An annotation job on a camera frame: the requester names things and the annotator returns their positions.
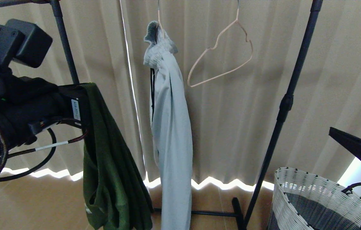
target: white wicker basket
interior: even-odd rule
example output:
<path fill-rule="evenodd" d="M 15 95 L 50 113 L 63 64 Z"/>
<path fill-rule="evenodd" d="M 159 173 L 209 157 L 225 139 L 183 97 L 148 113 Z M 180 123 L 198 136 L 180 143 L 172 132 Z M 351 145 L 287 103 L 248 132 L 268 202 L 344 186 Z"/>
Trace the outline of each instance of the white wicker basket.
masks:
<path fill-rule="evenodd" d="M 292 168 L 275 172 L 268 230 L 359 230 L 361 197 L 344 186 Z"/>

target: tile floor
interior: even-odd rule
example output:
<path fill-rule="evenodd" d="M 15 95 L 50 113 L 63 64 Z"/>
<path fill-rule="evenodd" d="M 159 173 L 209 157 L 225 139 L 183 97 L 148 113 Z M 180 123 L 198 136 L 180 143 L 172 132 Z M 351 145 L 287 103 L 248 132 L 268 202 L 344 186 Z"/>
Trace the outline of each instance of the tile floor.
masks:
<path fill-rule="evenodd" d="M 154 206 L 161 206 L 162 189 L 150 189 Z M 233 211 L 231 199 L 240 200 L 243 211 L 251 197 L 240 188 L 221 190 L 207 185 L 193 190 L 194 210 Z M 272 191 L 263 188 L 247 230 L 265 230 L 271 208 Z M 160 214 L 153 214 L 154 229 L 160 229 Z M 92 230 L 84 212 L 82 180 L 52 176 L 26 176 L 0 183 L 0 230 Z M 193 215 L 192 230 L 237 230 L 234 218 Z"/>

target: dark green cloth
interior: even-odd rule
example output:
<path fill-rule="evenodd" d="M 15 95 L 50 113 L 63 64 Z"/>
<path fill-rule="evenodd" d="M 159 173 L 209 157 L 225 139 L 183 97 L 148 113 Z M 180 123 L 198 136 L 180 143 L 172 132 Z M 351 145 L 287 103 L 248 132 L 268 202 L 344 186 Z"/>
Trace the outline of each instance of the dark green cloth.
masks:
<path fill-rule="evenodd" d="M 84 199 L 94 229 L 150 230 L 151 198 L 115 120 L 94 83 L 86 89 L 92 125 L 84 139 Z"/>

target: beige hanger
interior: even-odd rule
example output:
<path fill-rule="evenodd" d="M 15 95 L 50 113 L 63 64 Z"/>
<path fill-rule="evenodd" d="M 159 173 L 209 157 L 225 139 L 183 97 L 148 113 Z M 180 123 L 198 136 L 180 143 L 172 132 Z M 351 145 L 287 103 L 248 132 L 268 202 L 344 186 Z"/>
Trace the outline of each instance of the beige hanger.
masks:
<path fill-rule="evenodd" d="M 160 29 L 162 30 L 163 38 L 165 38 L 165 31 L 163 30 L 162 23 L 160 22 L 160 0 L 157 0 L 157 23 L 158 26 L 160 26 Z"/>
<path fill-rule="evenodd" d="M 239 68 L 241 68 L 243 65 L 247 64 L 247 62 L 249 62 L 249 61 L 253 58 L 253 43 L 252 43 L 251 40 L 248 39 L 248 34 L 247 34 L 246 29 L 244 29 L 244 27 L 243 27 L 243 26 L 240 24 L 240 22 L 238 21 L 238 12 L 239 12 L 239 10 L 240 10 L 240 0 L 238 0 L 236 20 L 234 20 L 230 25 L 228 25 L 226 28 L 223 29 L 223 31 L 220 32 L 220 34 L 217 36 L 216 44 L 214 45 L 214 47 L 212 47 L 212 48 L 207 48 L 207 49 L 202 53 L 202 55 L 196 60 L 195 64 L 193 64 L 192 69 L 191 69 L 190 72 L 189 72 L 189 76 L 187 77 L 187 85 L 188 85 L 188 86 L 190 86 L 190 87 L 195 87 L 195 86 L 201 85 L 201 84 L 203 84 L 203 83 L 206 83 L 206 82 L 208 82 L 208 81 L 214 80 L 214 79 L 216 79 L 216 78 L 218 78 L 218 77 L 221 77 L 221 76 L 224 76 L 224 75 L 226 75 L 226 74 L 229 74 L 229 73 L 231 73 L 231 72 L 233 72 L 233 71 L 236 71 L 236 70 L 238 70 Z M 251 47 L 251 56 L 250 56 L 250 58 L 249 58 L 245 63 L 241 64 L 239 67 L 237 67 L 237 68 L 235 68 L 235 69 L 233 69 L 233 70 L 227 71 L 227 72 L 225 72 L 225 73 L 223 73 L 223 74 L 220 74 L 220 75 L 218 75 L 218 76 L 216 76 L 216 77 L 212 77 L 212 78 L 210 78 L 210 79 L 204 80 L 204 81 L 202 81 L 202 82 L 200 82 L 200 83 L 197 83 L 197 84 L 194 84 L 194 85 L 190 85 L 190 78 L 191 78 L 191 76 L 192 76 L 192 72 L 193 72 L 193 70 L 195 69 L 196 65 L 199 63 L 199 61 L 202 59 L 202 57 L 207 53 L 207 51 L 209 51 L 209 50 L 215 50 L 215 49 L 217 48 L 217 45 L 219 44 L 220 36 L 223 35 L 223 33 L 226 32 L 226 31 L 227 31 L 232 25 L 234 25 L 234 24 L 237 24 L 237 25 L 240 26 L 240 28 L 241 28 L 241 29 L 244 31 L 244 33 L 246 34 L 246 42 L 250 42 L 250 47 Z"/>

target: curtain fold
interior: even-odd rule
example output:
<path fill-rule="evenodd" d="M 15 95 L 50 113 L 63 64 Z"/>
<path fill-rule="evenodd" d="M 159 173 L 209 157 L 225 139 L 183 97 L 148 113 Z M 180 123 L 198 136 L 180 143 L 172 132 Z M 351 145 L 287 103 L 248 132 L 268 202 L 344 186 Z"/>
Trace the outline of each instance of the curtain fold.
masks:
<path fill-rule="evenodd" d="M 80 82 L 97 83 L 144 177 L 145 169 L 119 0 L 74 0 L 60 1 L 60 4 Z M 4 25 L 12 18 L 36 23 L 53 38 L 52 46 L 39 68 L 33 69 L 12 63 L 14 75 L 42 77 L 57 85 L 71 84 L 70 72 L 51 6 L 30 3 L 0 9 L 0 24 Z M 67 125 L 55 126 L 53 130 L 58 141 L 81 135 L 80 130 Z M 51 143 L 49 135 L 45 132 L 39 134 L 38 138 L 33 147 Z M 81 172 L 83 145 L 83 142 L 77 142 L 57 147 L 55 155 L 44 168 L 54 172 L 68 169 L 71 175 Z M 6 167 L 31 168 L 41 162 L 47 154 L 47 151 L 39 151 L 14 157 L 8 160 Z"/>
<path fill-rule="evenodd" d="M 193 177 L 252 185 L 261 168 L 281 98 L 286 92 L 312 1 L 240 1 L 239 21 L 253 41 L 253 59 L 202 86 L 186 79 L 194 61 L 236 17 L 237 1 L 161 0 L 164 29 L 179 48 L 193 134 Z M 146 28 L 157 1 L 122 1 L 149 179 L 159 172 L 152 154 L 149 69 L 143 65 Z M 192 84 L 237 67 L 249 57 L 244 33 L 233 26 L 197 65 Z M 353 159 L 328 136 L 333 126 L 361 137 L 361 1 L 325 1 L 288 115 L 268 170 L 291 166 L 337 180 Z"/>

